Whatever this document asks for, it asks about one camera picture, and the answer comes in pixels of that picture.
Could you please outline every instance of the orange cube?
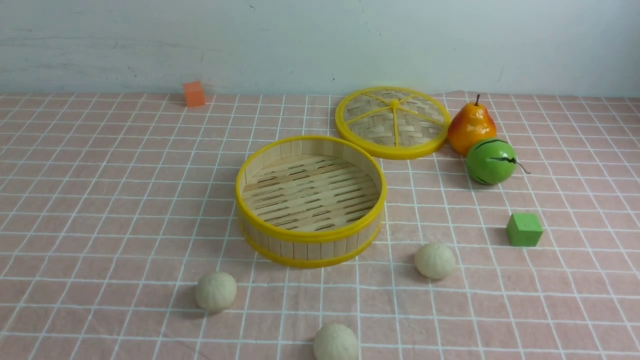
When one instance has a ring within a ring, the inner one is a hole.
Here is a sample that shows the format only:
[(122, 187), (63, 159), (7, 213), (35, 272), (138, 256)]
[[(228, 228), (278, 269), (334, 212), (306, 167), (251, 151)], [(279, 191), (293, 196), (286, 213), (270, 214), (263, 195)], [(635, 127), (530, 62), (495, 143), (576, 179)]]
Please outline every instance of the orange cube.
[(182, 84), (182, 88), (184, 89), (184, 100), (187, 102), (188, 108), (204, 105), (204, 90), (199, 81)]

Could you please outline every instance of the toy fruit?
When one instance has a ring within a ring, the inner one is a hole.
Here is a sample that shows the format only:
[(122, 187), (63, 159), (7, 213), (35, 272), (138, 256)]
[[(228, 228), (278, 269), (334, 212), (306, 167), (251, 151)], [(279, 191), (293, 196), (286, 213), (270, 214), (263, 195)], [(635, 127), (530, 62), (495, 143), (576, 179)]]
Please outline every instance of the toy fruit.
[(516, 160), (513, 147), (498, 138), (475, 143), (467, 153), (466, 162), (469, 176), (483, 185), (495, 185), (509, 179), (516, 169), (516, 164), (520, 164)]
[(484, 105), (479, 104), (480, 94), (476, 102), (462, 107), (451, 120), (447, 139), (455, 152), (466, 156), (471, 146), (480, 140), (493, 138), (496, 135), (495, 123)]

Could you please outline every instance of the yellow plastic rim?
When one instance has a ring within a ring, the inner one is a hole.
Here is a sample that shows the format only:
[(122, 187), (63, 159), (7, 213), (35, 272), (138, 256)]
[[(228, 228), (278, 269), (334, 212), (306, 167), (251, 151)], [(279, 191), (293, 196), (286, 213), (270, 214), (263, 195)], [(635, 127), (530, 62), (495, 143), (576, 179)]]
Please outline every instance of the yellow plastic rim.
[(354, 251), (348, 254), (344, 254), (342, 256), (338, 256), (336, 258), (331, 258), (326, 260), (289, 259), (283, 256), (276, 255), (271, 251), (268, 251), (265, 248), (261, 247), (253, 239), (251, 239), (249, 235), (246, 233), (246, 231), (244, 231), (244, 227), (242, 227), (242, 225), (240, 225), (240, 231), (242, 232), (242, 235), (244, 236), (244, 239), (246, 240), (246, 242), (255, 252), (260, 254), (265, 259), (273, 261), (274, 263), (278, 263), (284, 266), (291, 266), (294, 268), (324, 268), (328, 266), (341, 264), (345, 261), (349, 261), (355, 258), (356, 256), (360, 255), (364, 250), (366, 250), (371, 245), (373, 240), (376, 239), (376, 237), (378, 236), (378, 233), (380, 232), (380, 225), (381, 225), (381, 222), (380, 224), (378, 224), (378, 227), (373, 232), (373, 235), (369, 239), (367, 239), (367, 241), (365, 241), (365, 243), (362, 244), (362, 246), (360, 246), (359, 248), (355, 249)]
[[(266, 152), (272, 147), (279, 146), (281, 143), (293, 142), (296, 140), (307, 140), (307, 139), (339, 142), (359, 152), (374, 165), (376, 171), (378, 172), (378, 176), (380, 177), (381, 191), (380, 191), (380, 197), (378, 198), (378, 201), (370, 210), (370, 212), (368, 212), (366, 215), (364, 215), (362, 218), (358, 219), (357, 221), (345, 227), (341, 227), (339, 229), (317, 231), (313, 233), (304, 233), (301, 231), (286, 230), (286, 229), (282, 229), (281, 227), (273, 226), (265, 222), (264, 220), (260, 219), (258, 216), (256, 216), (249, 210), (249, 207), (244, 203), (244, 200), (242, 198), (243, 189), (240, 188), (241, 179), (244, 176), (244, 171), (246, 170), (246, 167), (256, 157), (260, 156), (260, 154), (262, 154), (263, 152)], [(378, 165), (376, 160), (373, 157), (371, 157), (371, 155), (367, 154), (364, 150), (353, 145), (352, 143), (349, 143), (348, 141), (345, 141), (343, 139), (338, 139), (330, 136), (303, 135), (303, 136), (294, 136), (291, 138), (284, 138), (284, 139), (275, 141), (261, 148), (256, 153), (251, 155), (244, 162), (242, 167), (240, 167), (240, 171), (238, 172), (238, 175), (236, 177), (236, 203), (241, 213), (240, 215), (244, 216), (246, 221), (251, 223), (251, 225), (254, 226), (255, 228), (259, 229), (260, 232), (268, 236), (279, 238), (280, 240), (289, 241), (292, 243), (326, 243), (326, 242), (332, 242), (335, 240), (347, 238), (351, 235), (354, 235), (358, 233), (360, 230), (362, 230), (364, 227), (368, 226), (371, 222), (373, 222), (376, 219), (376, 217), (384, 209), (386, 199), (387, 199), (387, 182), (385, 180), (385, 176), (382, 172), (382, 169), (380, 169), (380, 166)]]
[[(371, 95), (368, 94), (369, 92), (372, 91), (377, 91), (377, 90), (394, 90), (394, 91), (398, 91), (398, 92), (405, 92), (405, 93), (409, 93), (410, 95), (399, 100), (399, 101), (393, 101), (393, 102), (388, 102), (384, 99), (381, 99), (379, 97), (376, 97), (375, 95)], [(359, 137), (358, 135), (354, 134), (354, 132), (352, 132), (349, 128), (349, 124), (361, 119), (362, 117), (364, 117), (365, 115), (370, 115), (371, 112), (367, 113), (367, 114), (363, 114), (360, 115), (358, 117), (355, 117), (347, 122), (345, 122), (344, 117), (343, 117), (343, 113), (344, 113), (344, 108), (347, 104), (349, 104), (350, 101), (352, 101), (355, 97), (358, 96), (368, 96), (368, 97), (372, 97), (373, 99), (376, 99), (380, 102), (383, 102), (385, 104), (387, 104), (388, 106), (384, 107), (384, 108), (380, 108), (377, 111), (382, 111), (382, 110), (387, 110), (387, 109), (391, 109), (393, 110), (393, 117), (394, 117), (394, 127), (396, 129), (395, 131), (395, 137), (396, 137), (396, 146), (385, 146), (385, 145), (380, 145), (368, 140), (365, 140), (361, 137)], [(442, 114), (444, 121), (442, 123), (437, 122), (433, 119), (430, 119), (429, 117), (425, 116), (425, 115), (421, 115), (418, 113), (415, 113), (409, 109), (403, 108), (402, 107), (402, 103), (404, 103), (405, 101), (407, 101), (408, 99), (411, 99), (412, 97), (421, 97), (427, 101), (429, 101), (431, 104), (433, 104), (438, 111), (440, 111), (440, 113)], [(420, 145), (414, 145), (414, 146), (407, 146), (407, 147), (401, 147), (398, 146), (398, 133), (397, 133), (397, 115), (396, 115), (396, 111), (400, 110), (400, 111), (405, 111), (408, 112), (412, 115), (415, 115), (417, 117), (420, 117), (422, 119), (424, 119), (425, 121), (428, 122), (433, 122), (436, 123), (438, 125), (442, 126), (442, 130), (441, 132), (433, 139), (431, 139), (430, 141), (420, 144)], [(396, 87), (396, 86), (374, 86), (374, 87), (370, 87), (370, 88), (366, 88), (363, 90), (359, 90), (356, 92), (353, 92), (352, 94), (349, 94), (347, 97), (345, 97), (340, 104), (338, 104), (338, 107), (335, 110), (335, 125), (336, 125), (336, 129), (338, 131), (338, 134), (340, 134), (340, 137), (342, 137), (343, 139), (357, 145), (358, 147), (362, 148), (364, 151), (368, 152), (371, 156), (375, 156), (377, 158), (382, 158), (382, 159), (389, 159), (389, 160), (410, 160), (410, 159), (417, 159), (417, 158), (421, 158), (423, 156), (427, 156), (430, 154), (433, 154), (434, 152), (436, 152), (437, 150), (439, 150), (447, 141), (447, 130), (449, 128), (449, 124), (451, 123), (451, 116), (449, 115), (449, 112), (447, 111), (447, 108), (444, 107), (444, 105), (442, 105), (440, 102), (438, 102), (436, 99), (432, 98), (429, 95), (423, 94), (421, 92), (415, 91), (415, 90), (411, 90), (411, 89), (407, 89), (407, 88), (401, 88), (401, 87)]]

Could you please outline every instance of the green ball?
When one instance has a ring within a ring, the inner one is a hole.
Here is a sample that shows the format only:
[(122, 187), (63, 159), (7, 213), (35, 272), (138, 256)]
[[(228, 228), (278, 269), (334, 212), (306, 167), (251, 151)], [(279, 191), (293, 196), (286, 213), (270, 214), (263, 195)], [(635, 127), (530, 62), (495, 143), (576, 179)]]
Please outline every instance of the green ball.
[(467, 153), (469, 176), (483, 185), (499, 184), (516, 170), (516, 152), (504, 140), (488, 138), (478, 141)]

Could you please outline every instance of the foam block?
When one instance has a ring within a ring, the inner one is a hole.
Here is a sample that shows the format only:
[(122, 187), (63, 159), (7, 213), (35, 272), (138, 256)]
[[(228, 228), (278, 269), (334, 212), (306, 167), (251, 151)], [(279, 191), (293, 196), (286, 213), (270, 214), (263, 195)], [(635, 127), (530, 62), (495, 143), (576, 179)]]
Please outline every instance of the foam block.
[(535, 247), (542, 237), (542, 226), (534, 213), (513, 213), (507, 224), (511, 246)]
[(199, 81), (182, 84), (182, 88), (184, 89), (184, 100), (187, 102), (188, 108), (205, 104), (204, 90)]

